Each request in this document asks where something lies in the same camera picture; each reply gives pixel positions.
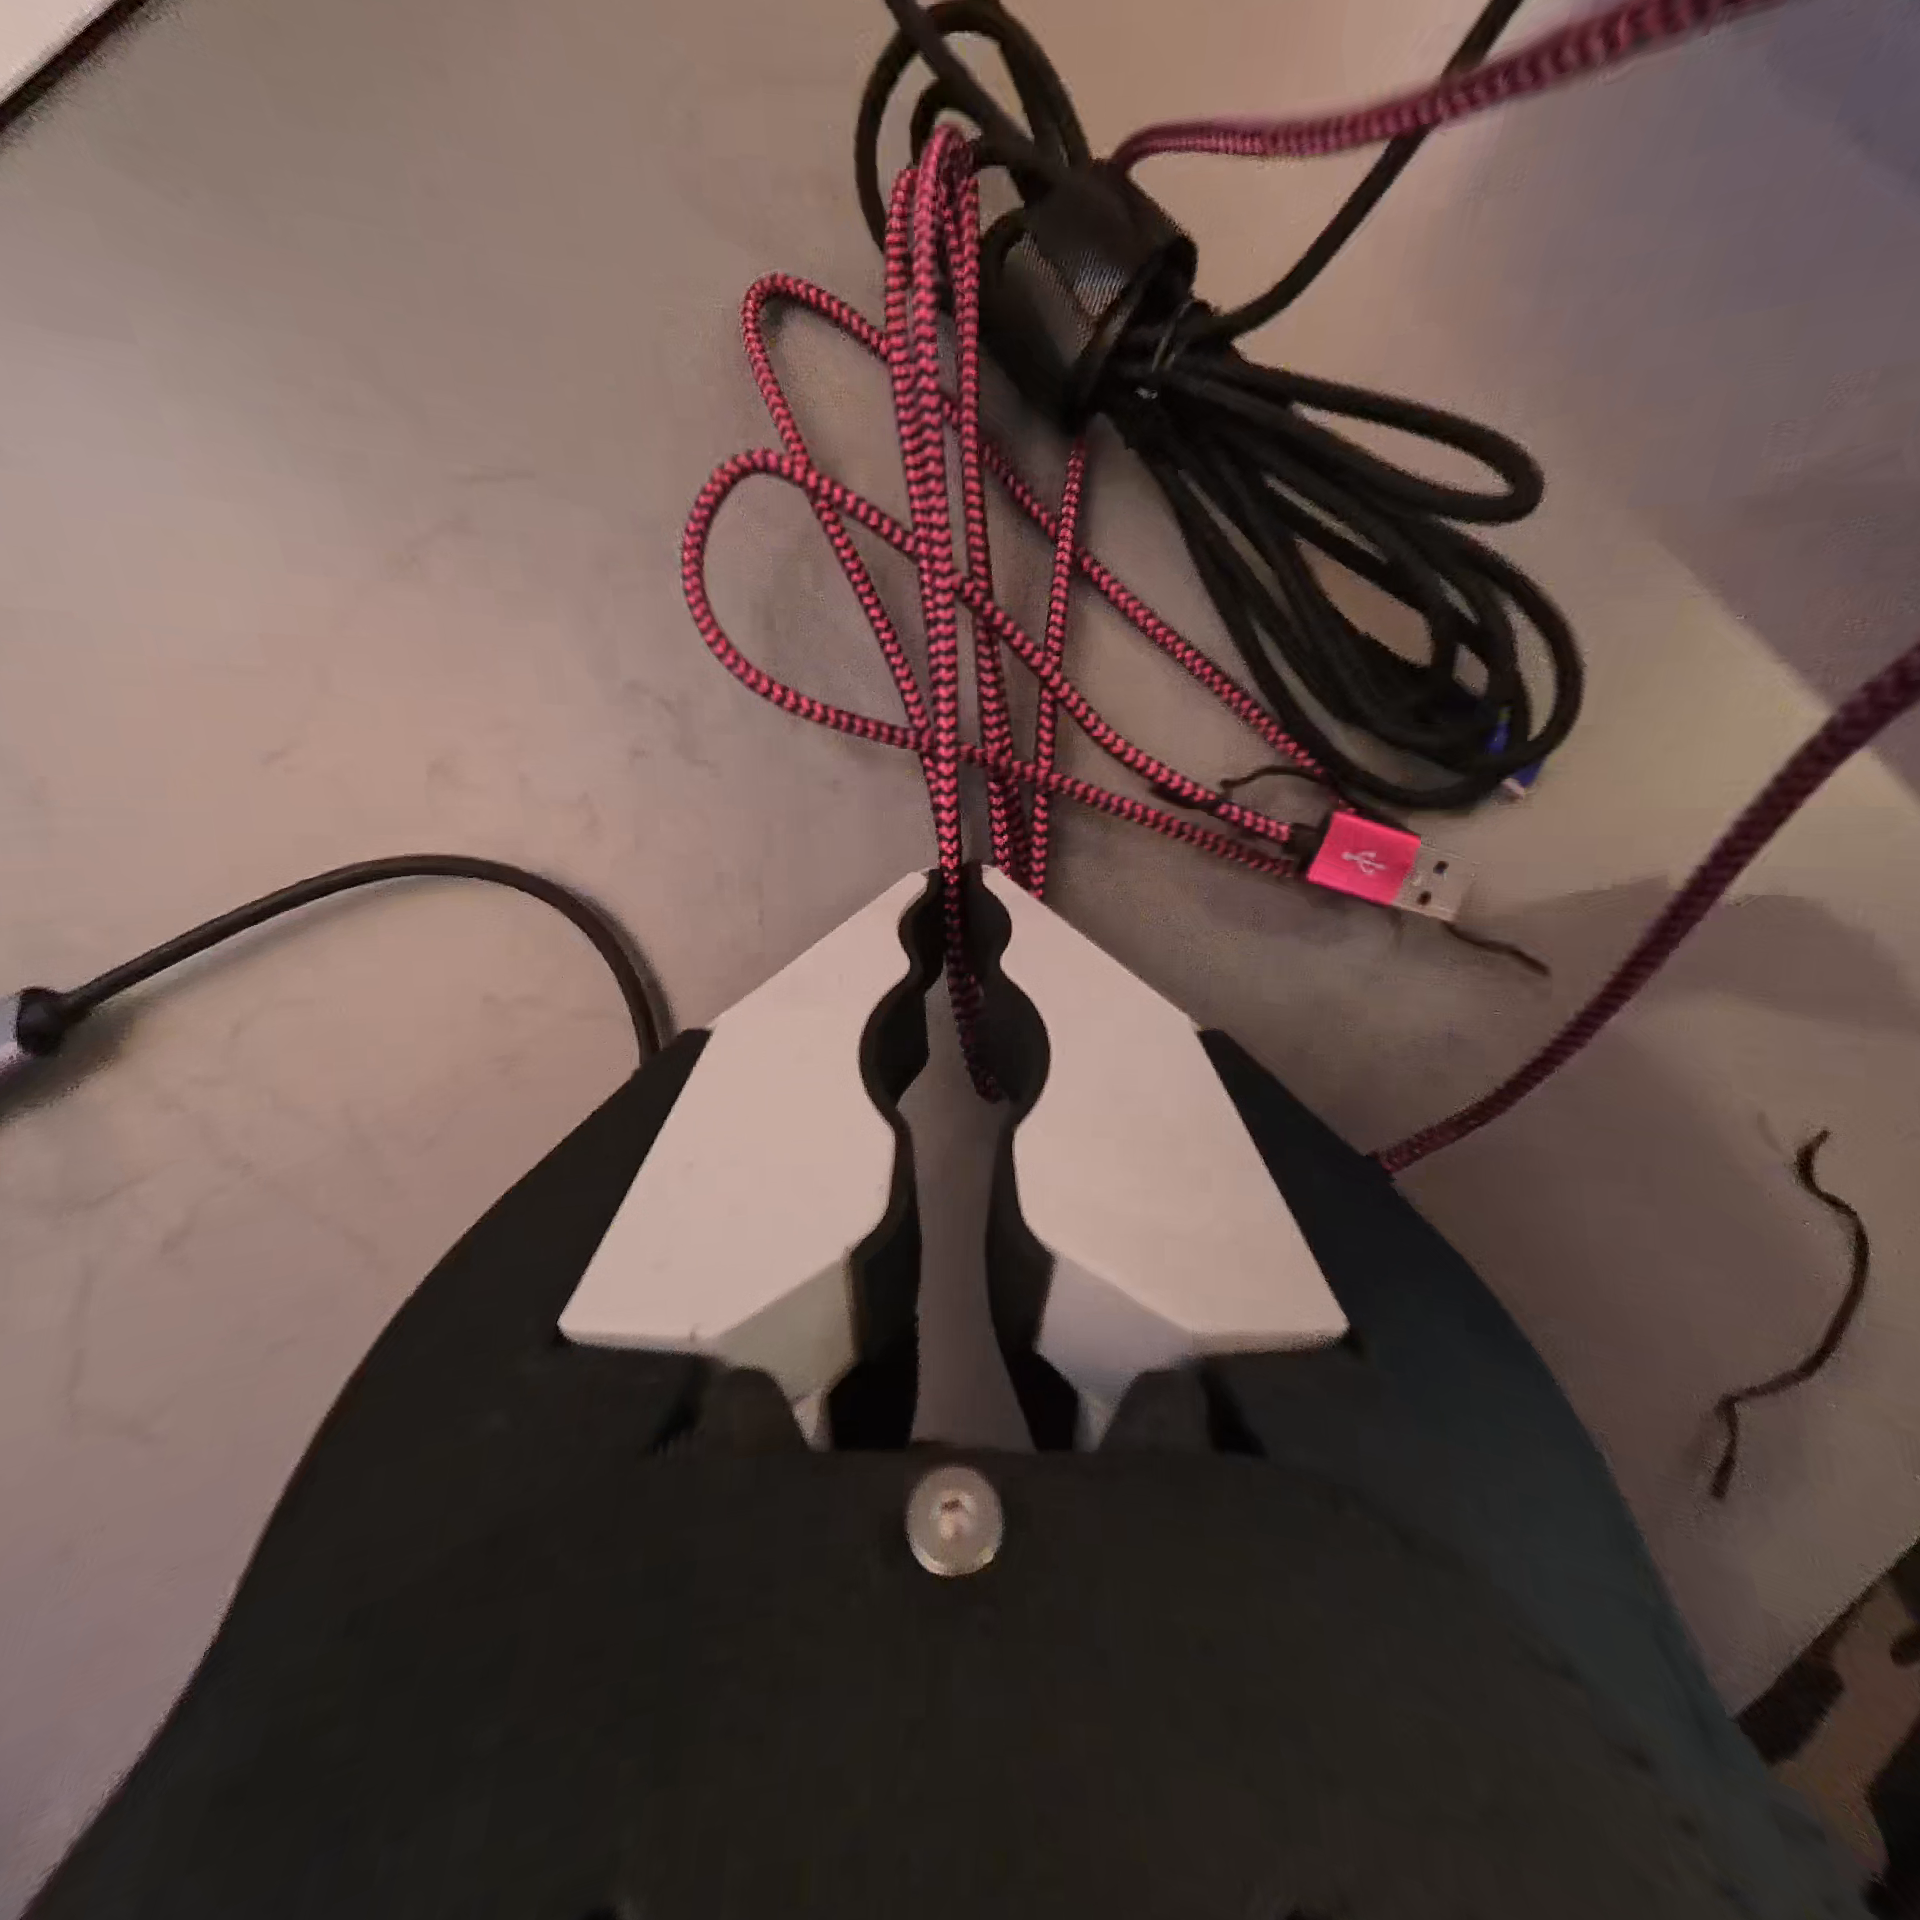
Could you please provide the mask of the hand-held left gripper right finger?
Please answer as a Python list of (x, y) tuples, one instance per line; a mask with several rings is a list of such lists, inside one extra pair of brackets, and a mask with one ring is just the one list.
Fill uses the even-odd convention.
[(997, 871), (970, 876), (977, 1038), (1005, 1099), (986, 1259), (1037, 1444), (1098, 1444), (1141, 1376), (1351, 1323), (1199, 1028)]

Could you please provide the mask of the camouflage trousers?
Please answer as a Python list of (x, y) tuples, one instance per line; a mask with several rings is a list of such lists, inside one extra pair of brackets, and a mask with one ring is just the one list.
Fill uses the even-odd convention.
[(1871, 1915), (1918, 1915), (1918, 1554), (1742, 1707), (1762, 1763), (1822, 1817)]

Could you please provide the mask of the grey usb hub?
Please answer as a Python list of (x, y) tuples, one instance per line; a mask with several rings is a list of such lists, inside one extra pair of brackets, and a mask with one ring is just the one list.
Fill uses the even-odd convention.
[(485, 886), (540, 903), (568, 924), (609, 972), (625, 1004), (638, 1063), (648, 1066), (673, 1038), (667, 1000), (638, 936), (611, 908), (566, 880), (539, 876), (480, 855), (381, 855), (329, 869), (272, 888), (195, 924), (157, 947), (122, 960), (91, 980), (57, 989), (29, 985), (4, 998), (3, 1119), (61, 1095), (91, 1068), (91, 1043), (76, 1038), (107, 1012), (158, 985), (166, 974), (198, 970), (227, 947), (265, 936), (300, 914), (319, 914), (351, 896), (409, 886)]

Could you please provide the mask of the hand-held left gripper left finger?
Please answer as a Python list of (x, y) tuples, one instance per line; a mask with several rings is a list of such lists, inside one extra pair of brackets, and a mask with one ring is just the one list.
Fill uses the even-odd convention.
[(941, 960), (941, 883), (905, 876), (690, 1034), (682, 1085), (559, 1316), (566, 1344), (759, 1371), (809, 1444), (860, 1368), (916, 1368), (900, 1101), (925, 1071)]

